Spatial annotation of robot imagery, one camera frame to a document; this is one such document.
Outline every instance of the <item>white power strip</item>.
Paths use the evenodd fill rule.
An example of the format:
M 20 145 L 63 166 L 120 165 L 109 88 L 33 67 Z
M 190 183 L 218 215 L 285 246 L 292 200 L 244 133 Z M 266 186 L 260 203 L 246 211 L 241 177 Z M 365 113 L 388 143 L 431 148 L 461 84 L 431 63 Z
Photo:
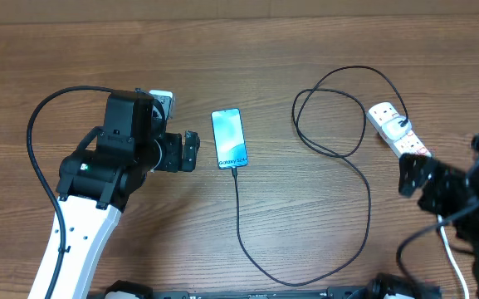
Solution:
M 406 153 L 431 157 L 423 142 L 414 134 L 411 122 L 403 127 L 400 125 L 405 116 L 401 116 L 392 104 L 379 103 L 370 108 L 366 116 L 398 158 Z

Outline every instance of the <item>plug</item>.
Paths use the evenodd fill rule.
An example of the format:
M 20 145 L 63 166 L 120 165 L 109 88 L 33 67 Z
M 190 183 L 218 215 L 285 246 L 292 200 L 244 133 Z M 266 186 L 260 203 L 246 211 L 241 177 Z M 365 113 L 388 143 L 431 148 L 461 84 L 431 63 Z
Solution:
M 406 118 L 401 116 L 392 104 L 379 103 L 370 108 L 366 116 L 398 158 L 405 153 L 432 156 L 414 134 L 411 121 L 408 120 L 406 125 L 402 126 Z
M 383 139 L 387 141 L 387 143 L 392 144 L 395 141 L 400 140 L 412 130 L 413 125 L 411 125 L 410 120 L 407 120 L 405 126 L 402 126 L 402 123 L 405 120 L 407 120 L 405 117 L 398 116 L 381 126 Z

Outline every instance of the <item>robotic arm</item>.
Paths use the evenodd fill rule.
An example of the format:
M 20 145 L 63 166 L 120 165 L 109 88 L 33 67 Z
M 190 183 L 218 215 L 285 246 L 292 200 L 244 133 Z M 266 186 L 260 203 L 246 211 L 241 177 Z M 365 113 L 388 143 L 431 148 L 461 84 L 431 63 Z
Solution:
M 479 296 L 479 135 L 473 138 L 472 148 L 478 157 L 467 173 L 426 156 L 404 154 L 400 158 L 400 194 L 410 197 L 416 189 L 422 188 L 423 195 L 418 200 L 418 206 L 446 220 L 407 239 L 400 245 L 397 258 L 402 272 L 415 282 L 401 262 L 404 245 L 433 228 L 452 223 L 457 230 L 457 237 L 472 245 L 473 251 L 464 253 L 475 258 L 472 270 Z
M 91 130 L 61 164 L 56 191 L 66 230 L 64 259 L 57 270 L 61 225 L 55 216 L 29 298 L 46 296 L 54 272 L 52 298 L 85 298 L 102 250 L 147 173 L 195 169 L 200 139 L 186 131 L 183 146 L 181 134 L 165 132 L 173 111 L 168 91 L 110 93 L 104 125 Z M 95 150 L 87 150 L 94 138 Z

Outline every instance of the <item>power cord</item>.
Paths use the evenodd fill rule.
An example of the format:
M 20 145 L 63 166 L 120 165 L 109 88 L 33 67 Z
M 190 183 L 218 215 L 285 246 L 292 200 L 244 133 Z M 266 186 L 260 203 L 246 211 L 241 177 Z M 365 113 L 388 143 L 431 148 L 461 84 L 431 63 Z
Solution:
M 453 246 L 451 244 L 449 244 L 449 248 L 452 251 L 457 252 L 457 253 L 462 253 L 462 254 L 471 255 L 471 256 L 475 255 L 475 253 L 473 253 L 473 251 L 471 251 L 471 250 L 467 250 L 467 249 L 464 249 L 464 248 L 458 248 L 458 247 Z
M 442 216 L 437 215 L 437 221 L 442 221 Z M 461 269 L 458 267 L 457 262 L 455 261 L 455 257 L 453 256 L 452 249 L 449 247 L 449 241 L 447 240 L 446 230 L 444 227 L 440 227 L 440 237 L 442 238 L 442 242 L 444 243 L 444 249 L 446 250 L 447 258 L 449 262 L 452 264 L 453 270 L 457 274 L 458 281 L 461 283 L 462 292 L 464 293 L 465 299 L 470 299 L 470 292 L 468 291 L 468 285 L 466 284 L 466 280 L 464 280 L 464 276 L 462 275 Z
M 32 112 L 31 119 L 29 120 L 29 124 L 27 125 L 27 152 L 29 154 L 29 159 L 31 160 L 32 168 L 34 172 L 37 174 L 42 187 L 46 190 L 47 196 L 51 200 L 51 204 L 53 208 L 55 208 L 56 218 L 58 219 L 58 223 L 60 225 L 60 247 L 58 248 L 58 258 L 56 259 L 55 270 L 53 271 L 53 276 L 51 278 L 51 282 L 49 283 L 49 287 L 47 288 L 46 299 L 51 298 L 53 291 L 55 290 L 56 280 L 58 279 L 58 275 L 60 274 L 60 270 L 62 267 L 62 260 L 64 259 L 64 253 L 66 252 L 66 224 L 64 223 L 64 215 L 60 209 L 60 205 L 56 201 L 55 194 L 49 187 L 49 183 L 46 181 L 46 178 L 43 176 L 40 167 L 38 166 L 37 160 L 34 156 L 34 151 L 32 150 L 32 127 L 34 126 L 34 121 L 36 120 L 38 113 L 40 110 L 45 106 L 49 101 L 52 99 L 63 95 L 67 92 L 72 91 L 104 91 L 104 92 L 112 92 L 114 90 L 105 87 L 98 87 L 98 86 L 74 86 L 74 87 L 67 87 L 63 90 L 57 91 L 52 95 L 45 98 L 40 104 L 38 104 L 37 108 Z
M 361 246 L 359 248 L 359 250 L 357 251 L 357 253 L 352 257 L 350 258 L 347 262 L 343 263 L 342 265 L 340 265 L 339 267 L 337 267 L 335 270 L 332 270 L 330 272 L 327 272 L 326 274 L 324 275 L 321 275 L 317 278 L 314 278 L 314 279 L 311 279 L 309 281 L 306 281 L 306 282 L 298 282 L 298 283 L 290 283 L 290 282 L 283 282 L 282 280 L 279 280 L 275 277 L 273 277 L 271 274 L 269 274 L 267 271 L 265 271 L 261 266 L 259 266 L 257 264 L 256 261 L 254 261 L 254 259 L 250 256 L 250 254 L 248 253 L 248 251 L 245 249 L 245 246 L 243 245 L 242 243 L 242 240 L 241 240 L 241 233 L 240 233 L 240 230 L 239 230 L 239 191 L 237 189 L 237 169 L 236 168 L 232 168 L 232 176 L 233 176 L 233 180 L 234 180 L 234 183 L 235 183 L 235 188 L 236 188 L 236 200 L 237 200 L 237 239 L 239 241 L 239 244 L 241 245 L 241 249 L 243 250 L 243 252 L 245 253 L 245 255 L 247 256 L 247 258 L 250 260 L 250 262 L 259 270 L 261 271 L 263 274 L 265 274 L 267 277 L 269 277 L 271 280 L 273 280 L 274 282 L 278 282 L 284 286 L 288 286 L 288 287 L 303 287 L 305 285 L 308 285 L 310 283 L 313 283 L 313 282 L 318 282 L 319 280 L 321 279 L 324 279 L 330 275 L 333 275 L 335 273 L 337 273 L 338 271 L 344 269 L 346 266 L 350 265 L 360 254 L 361 252 L 363 251 L 364 249 L 364 245 L 366 244 L 366 240 L 368 239 L 368 236 L 369 236 L 369 229 L 370 229 L 370 210 L 372 208 L 372 198 L 370 196 L 370 186 L 369 186 L 369 182 L 368 180 L 364 177 L 364 174 L 354 165 L 352 164 L 349 160 L 347 160 L 346 158 L 351 156 L 353 153 L 355 153 L 355 151 L 357 151 L 357 149 L 360 147 L 361 145 L 361 142 L 363 141 L 363 138 L 364 138 L 364 131 L 366 129 L 366 110 L 363 106 L 363 104 L 354 96 L 352 96 L 351 94 L 348 94 L 344 91 L 338 91 L 338 90 L 335 90 L 335 89 L 327 89 L 327 88 L 319 88 L 319 86 L 322 84 L 322 82 L 324 82 L 324 80 L 330 76 L 331 74 L 334 74 L 336 73 L 337 71 L 343 71 L 343 70 L 347 70 L 347 69 L 366 69 L 366 70 L 370 70 L 370 71 L 374 71 L 375 73 L 379 74 L 380 76 L 382 76 L 389 84 L 390 86 L 392 87 L 392 89 L 394 90 L 394 92 L 396 93 L 396 96 L 398 96 L 399 98 L 399 101 L 401 102 L 402 104 L 402 107 L 403 107 L 403 110 L 405 112 L 405 117 L 406 119 L 402 122 L 401 126 L 405 126 L 407 123 L 408 123 L 408 112 L 407 112 L 407 109 L 405 108 L 405 104 L 403 103 L 403 100 L 402 100 L 402 96 L 399 94 L 398 90 L 396 89 L 396 87 L 394 86 L 394 84 L 390 81 L 389 78 L 387 78 L 386 75 L 384 75 L 381 71 L 378 71 L 376 69 L 374 69 L 373 67 L 370 67 L 370 66 L 345 66 L 345 67 L 341 67 L 341 68 L 338 68 L 336 70 L 333 70 L 331 72 L 329 72 L 327 75 L 323 76 L 322 79 L 320 79 L 316 85 L 311 88 L 311 89 L 305 89 L 301 92 L 298 93 L 298 95 L 296 95 L 296 98 L 292 104 L 292 112 L 291 112 L 291 116 L 292 116 L 292 121 L 293 121 L 293 124 L 296 128 L 296 133 L 298 134 L 298 136 L 300 137 L 300 139 L 304 142 L 304 144 L 309 147 L 310 149 L 314 150 L 316 153 L 319 153 L 319 154 L 322 154 L 324 156 L 327 156 L 327 157 L 330 157 L 330 158 L 338 158 L 338 159 L 342 159 L 344 162 L 346 162 L 353 170 L 355 170 L 355 172 L 357 172 L 357 174 L 361 177 L 361 179 L 363 180 L 364 182 L 364 185 L 366 187 L 366 191 L 368 193 L 368 204 L 369 204 L 369 208 L 368 208 L 368 216 L 367 216 L 367 222 L 366 222 L 366 229 L 364 231 L 364 238 L 363 238 L 363 242 L 361 243 Z M 361 108 L 361 110 L 363 111 L 363 130 L 361 132 L 361 136 L 359 137 L 359 142 L 357 143 L 357 145 L 354 147 L 354 149 L 352 149 L 348 154 L 338 154 L 336 153 L 335 151 L 333 151 L 332 149 L 328 149 L 326 147 L 324 147 L 323 145 L 319 145 L 317 144 L 315 141 L 312 141 L 310 140 L 309 138 L 307 138 L 304 133 L 300 130 L 300 127 L 298 125 L 299 121 L 300 121 L 300 116 L 301 116 L 301 113 L 302 111 L 304 110 L 304 107 L 305 107 L 305 104 L 307 103 L 307 101 L 310 99 L 311 95 L 316 92 L 316 91 L 324 91 L 324 92 L 333 92 L 333 93 L 337 93 L 337 94 L 340 94 L 342 96 L 346 96 L 350 99 L 352 99 L 353 101 L 355 101 L 359 107 Z M 295 117 L 295 109 L 296 109 L 296 102 L 298 101 L 298 98 L 306 93 L 306 92 L 309 92 L 309 94 L 307 95 L 307 97 L 305 98 L 304 102 L 302 103 L 302 106 L 297 114 L 297 116 Z

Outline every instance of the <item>white cable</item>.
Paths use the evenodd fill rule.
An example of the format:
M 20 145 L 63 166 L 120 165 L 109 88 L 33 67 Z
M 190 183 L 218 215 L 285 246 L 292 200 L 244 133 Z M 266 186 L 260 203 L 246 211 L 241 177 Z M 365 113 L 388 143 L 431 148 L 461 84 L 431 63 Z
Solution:
M 149 170 L 151 173 L 153 173 L 153 172 L 154 172 L 154 169 L 155 169 L 156 167 L 158 167 L 158 165 L 159 165 L 160 163 L 162 163 L 162 156 L 164 155 L 164 153 L 162 153 L 162 147 L 159 146 L 158 141 L 157 141 L 157 140 L 154 140 L 154 142 L 156 142 L 156 145 L 158 146 L 158 149 L 159 149 L 159 160 L 158 160 L 158 163 L 156 163 L 156 165 L 155 165 L 151 170 Z
M 442 221 L 442 216 L 437 215 L 438 222 Z M 461 269 L 458 268 L 457 262 L 455 262 L 455 258 L 453 257 L 452 249 L 449 247 L 449 242 L 447 241 L 446 230 L 443 226 L 440 227 L 440 236 L 442 237 L 442 241 L 444 243 L 444 248 L 446 248 L 447 258 L 449 262 L 452 264 L 455 273 L 457 274 L 458 281 L 462 285 L 462 290 L 464 291 L 464 298 L 470 299 L 470 292 L 468 291 L 468 285 L 462 276 Z

